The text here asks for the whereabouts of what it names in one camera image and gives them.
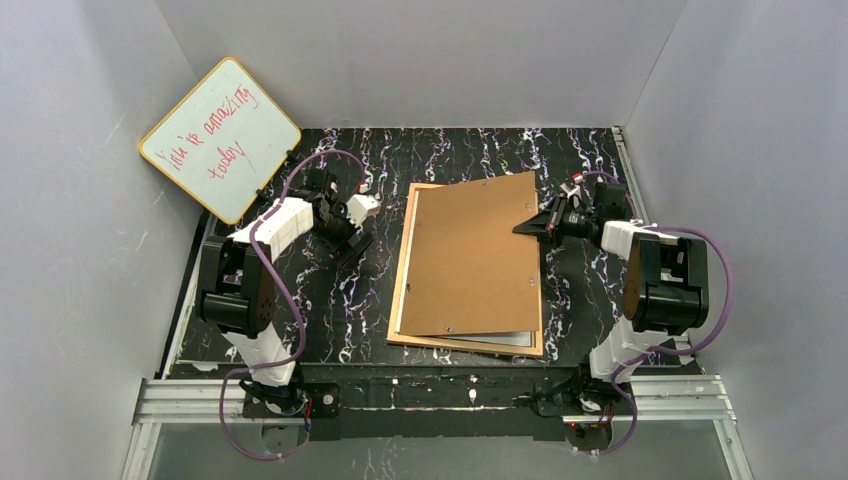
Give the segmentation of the printed colour photo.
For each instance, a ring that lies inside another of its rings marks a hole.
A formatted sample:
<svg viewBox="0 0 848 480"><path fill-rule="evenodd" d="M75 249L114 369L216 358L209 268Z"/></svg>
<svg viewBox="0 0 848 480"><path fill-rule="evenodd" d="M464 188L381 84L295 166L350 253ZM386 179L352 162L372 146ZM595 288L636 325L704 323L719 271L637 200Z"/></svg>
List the printed colour photo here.
<svg viewBox="0 0 848 480"><path fill-rule="evenodd" d="M390 344L428 348L446 348L491 354L539 356L541 353L539 343L541 342L542 334L540 330L535 332L422 337L400 333L402 304L406 291L408 250L413 237L413 223L418 195L423 190L434 188L439 188L439 185L412 183L409 187L386 341Z"/></svg>

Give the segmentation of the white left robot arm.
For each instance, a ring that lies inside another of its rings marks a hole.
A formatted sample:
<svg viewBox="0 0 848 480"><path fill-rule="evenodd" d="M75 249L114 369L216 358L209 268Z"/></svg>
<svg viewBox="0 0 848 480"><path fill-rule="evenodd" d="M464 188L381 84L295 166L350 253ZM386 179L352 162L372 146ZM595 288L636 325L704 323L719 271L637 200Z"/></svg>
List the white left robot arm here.
<svg viewBox="0 0 848 480"><path fill-rule="evenodd" d="M380 210L372 195L341 197L338 179L310 169L304 184L244 228L210 236L201 249L195 314L218 328L242 356L253 381L287 385L295 362L277 334L275 261L299 237L313 234L341 267L356 264L374 240L365 221Z"/></svg>

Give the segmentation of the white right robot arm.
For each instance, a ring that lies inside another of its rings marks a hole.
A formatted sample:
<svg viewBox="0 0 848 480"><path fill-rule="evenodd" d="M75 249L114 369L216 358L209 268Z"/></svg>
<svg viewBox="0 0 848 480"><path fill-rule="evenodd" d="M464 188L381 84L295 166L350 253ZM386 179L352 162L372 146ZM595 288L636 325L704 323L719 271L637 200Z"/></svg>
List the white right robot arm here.
<svg viewBox="0 0 848 480"><path fill-rule="evenodd" d="M581 365L584 384L627 382L653 348L702 326L709 313L707 243L653 231L630 213L626 188L599 182L591 204L572 189L513 229L548 243L587 240L627 264L623 313Z"/></svg>

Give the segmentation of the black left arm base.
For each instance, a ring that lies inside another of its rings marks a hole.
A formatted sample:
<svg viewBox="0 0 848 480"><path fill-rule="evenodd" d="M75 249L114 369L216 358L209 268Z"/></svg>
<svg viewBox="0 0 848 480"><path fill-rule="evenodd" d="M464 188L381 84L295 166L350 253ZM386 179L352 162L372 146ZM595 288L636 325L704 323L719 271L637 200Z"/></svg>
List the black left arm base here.
<svg viewBox="0 0 848 480"><path fill-rule="evenodd" d="M340 411L340 388L331 383L295 381L269 387L240 380L245 393L242 414L246 418L335 418Z"/></svg>

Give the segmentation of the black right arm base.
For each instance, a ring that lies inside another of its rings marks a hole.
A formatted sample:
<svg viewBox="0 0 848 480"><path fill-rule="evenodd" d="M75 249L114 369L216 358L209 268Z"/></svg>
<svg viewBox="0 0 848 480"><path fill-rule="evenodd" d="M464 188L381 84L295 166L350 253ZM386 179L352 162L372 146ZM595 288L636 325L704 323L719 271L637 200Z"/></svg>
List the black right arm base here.
<svg viewBox="0 0 848 480"><path fill-rule="evenodd" d="M534 411L542 417L589 415L598 418L624 400L612 383L595 378L543 380L533 386Z"/></svg>

